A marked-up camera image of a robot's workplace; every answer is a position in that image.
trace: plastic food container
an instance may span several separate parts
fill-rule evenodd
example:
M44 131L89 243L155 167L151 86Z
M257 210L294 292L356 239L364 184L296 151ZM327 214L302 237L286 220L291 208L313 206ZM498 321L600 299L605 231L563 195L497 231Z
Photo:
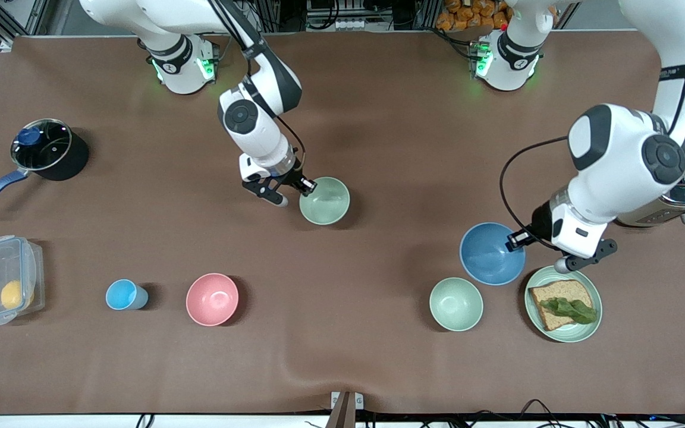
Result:
M0 237L0 325L43 307L41 247L25 238Z

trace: green bowl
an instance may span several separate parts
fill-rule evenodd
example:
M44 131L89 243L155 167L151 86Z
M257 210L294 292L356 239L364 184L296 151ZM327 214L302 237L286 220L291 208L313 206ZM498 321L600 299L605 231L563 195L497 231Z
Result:
M446 330L466 331L483 316L483 296L466 279L446 278L430 293L430 312Z
M587 323L583 325L582 323L571 323L570 325L563 325L557 330L546 331L544 328L543 320L541 320L541 314L538 313L538 307L535 306L535 301L533 301L533 295L530 294L528 290L533 287L542 287L543 285L550 284L550 282L560 281L563 279L575 279L583 284L583 287L588 291L590 299L593 301L593 308L596 309L596 322ZM601 297L599 297L599 292L596 291L596 287L593 282L587 278L584 274L580 272L571 273L558 273L554 270L554 266L547 266L530 277L527 282L527 287L525 287L525 309L527 310L527 316L530 317L533 324L541 331L541 333L546 334L549 338L555 341L564 342L566 344L573 344L580 341L585 341L585 339L590 338L596 329L599 328L601 324Z
M348 212L350 192L342 181L332 177L315 179L316 189L300 197L300 212L315 225L331 225Z

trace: blue bowl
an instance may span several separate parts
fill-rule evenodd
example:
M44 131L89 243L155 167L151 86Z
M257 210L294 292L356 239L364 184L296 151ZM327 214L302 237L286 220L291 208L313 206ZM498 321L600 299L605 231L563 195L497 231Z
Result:
M514 281L525 267L525 249L506 249L506 236L513 231L498 223L480 223L464 234L459 258L464 270L479 282L505 285Z

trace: green leafy vegetable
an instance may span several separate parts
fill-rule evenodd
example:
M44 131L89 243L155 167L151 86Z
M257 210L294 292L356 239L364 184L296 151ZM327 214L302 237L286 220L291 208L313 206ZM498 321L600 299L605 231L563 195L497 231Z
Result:
M566 298L550 298L541 301L541 306L558 317L571 317L576 323L596 322L596 310L589 308L580 300L568 301Z

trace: table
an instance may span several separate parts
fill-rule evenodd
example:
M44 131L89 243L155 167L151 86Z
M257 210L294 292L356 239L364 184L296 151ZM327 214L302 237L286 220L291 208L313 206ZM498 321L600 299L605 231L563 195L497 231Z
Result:
M0 327L0 414L288 412L354 390L383 412L685 413L685 226L611 225L619 252L583 272L604 303L597 333L555 344L521 300L525 277L557 255L527 252L521 278L478 284L473 330L448 333L427 300L466 277L457 257L472 225L511 225L498 195L517 149L568 132L600 102L650 109L659 70L645 38L554 33L514 93L470 81L431 34L298 34L269 44L304 86L284 117L308 148L307 175L351 189L340 224L306 222L240 187L239 151L216 118L244 75L236 49L218 83L177 96L157 84L129 38L19 38L0 54L0 176L24 124L58 117L92 147L84 171L0 195L0 235L44 248L46 308ZM565 144L525 154L508 197L523 218L574 174ZM230 325L187 316L204 273L235 279ZM113 312L122 277L149 308Z

